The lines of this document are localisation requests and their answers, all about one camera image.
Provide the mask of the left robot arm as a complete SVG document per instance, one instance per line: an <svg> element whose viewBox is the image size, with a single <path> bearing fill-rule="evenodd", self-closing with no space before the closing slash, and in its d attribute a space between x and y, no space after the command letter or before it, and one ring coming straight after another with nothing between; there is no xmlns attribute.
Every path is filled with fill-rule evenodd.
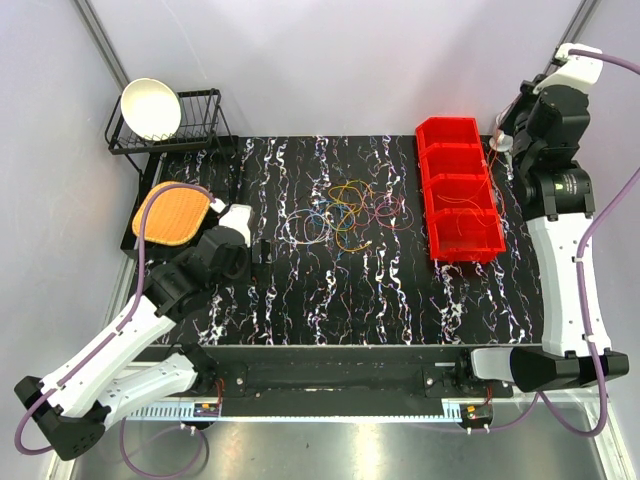
<svg viewBox="0 0 640 480"><path fill-rule="evenodd" d="M136 293L98 335L48 375L26 376L14 391L48 440L45 452L73 460L125 416L162 398L207 395L219 386L217 363L196 345L134 374L122 371L152 342L204 308L215 286L247 280L251 271L248 205L221 209L219 223L198 244L153 268Z"/></svg>

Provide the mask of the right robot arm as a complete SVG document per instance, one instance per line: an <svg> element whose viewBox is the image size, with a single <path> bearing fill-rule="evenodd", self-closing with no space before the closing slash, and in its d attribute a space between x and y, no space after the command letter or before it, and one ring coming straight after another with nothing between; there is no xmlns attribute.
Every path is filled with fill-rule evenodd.
<svg viewBox="0 0 640 480"><path fill-rule="evenodd" d="M490 381L523 392L593 386L626 375L629 359L616 352L604 326L590 235L596 225L589 174L575 155L590 123L590 89L604 62L601 50L560 45L556 70L520 86L496 119L492 149L511 156L514 196L532 240L543 298L538 347L470 350L454 371L454 384L476 396Z"/></svg>

